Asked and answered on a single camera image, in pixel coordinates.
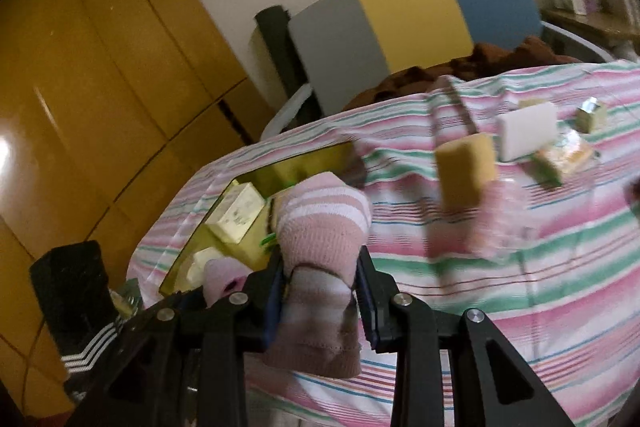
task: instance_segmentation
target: yellow wooden cabinet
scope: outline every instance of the yellow wooden cabinet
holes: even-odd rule
[[[175,193],[273,111],[199,0],[0,0],[0,379],[72,407],[28,269],[97,239],[111,285]]]

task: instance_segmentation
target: bed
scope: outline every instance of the bed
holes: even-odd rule
[[[540,185],[527,158],[498,165],[530,198],[540,236],[496,264],[456,253],[473,212],[439,210],[433,150],[477,131],[528,98],[544,98],[571,126],[590,96],[609,107],[606,128],[587,136],[598,158],[562,187]],[[640,377],[640,208],[628,187],[639,176],[640,66],[569,64],[510,71],[463,83],[447,78],[428,94],[381,102],[245,147],[202,168],[136,249],[128,277],[145,304],[226,184],[242,172],[350,141],[366,166],[373,204],[367,246],[377,269],[433,308],[479,307],[514,344],[578,427],[620,409]],[[386,427],[395,356],[362,338],[363,372],[351,380],[288,373],[247,357],[251,396],[318,425]],[[450,384],[445,407],[452,421]]]

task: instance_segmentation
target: pink sock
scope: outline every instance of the pink sock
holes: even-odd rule
[[[276,235],[290,282],[266,363],[330,378],[360,373],[351,285],[370,224],[367,197],[330,172],[276,202]]]
[[[466,241],[467,251],[482,259],[498,261],[521,248],[527,237],[533,238],[537,228],[527,216],[528,204],[527,191],[514,180],[487,183]]]
[[[204,284],[202,291],[207,306],[233,292],[239,292],[244,286],[251,269],[233,257],[211,259],[204,266]]]
[[[290,277],[303,264],[332,273],[351,286],[370,226],[366,195],[332,172],[316,174],[290,188],[276,204],[276,235],[285,275]]]
[[[358,312],[351,289],[322,270],[296,268],[276,339],[263,360],[320,377],[359,375]]]

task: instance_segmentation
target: butter box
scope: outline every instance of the butter box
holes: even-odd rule
[[[557,185],[577,171],[593,155],[593,149],[576,131],[561,134],[558,141],[538,150],[533,159]]]
[[[251,183],[232,187],[205,221],[223,243],[237,245],[264,207],[264,199]]]
[[[585,100],[575,114],[575,127],[585,134],[604,127],[606,121],[607,107],[594,96]]]

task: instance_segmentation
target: yellow tray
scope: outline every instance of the yellow tray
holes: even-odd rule
[[[187,244],[178,254],[160,285],[160,294],[166,297],[177,291],[192,290],[193,287],[186,279],[187,271],[193,261],[193,254],[207,247],[218,248],[225,255],[235,257],[252,270],[261,270],[267,266],[270,253],[260,245],[260,242],[270,233],[269,204],[262,209],[239,245],[223,243],[204,224],[231,187],[251,182],[260,195],[268,199],[285,188],[325,171],[333,172],[351,185],[358,184],[360,178],[364,179],[365,174],[361,160],[354,154],[353,145],[350,142],[344,142],[292,156],[233,179],[202,218]]]

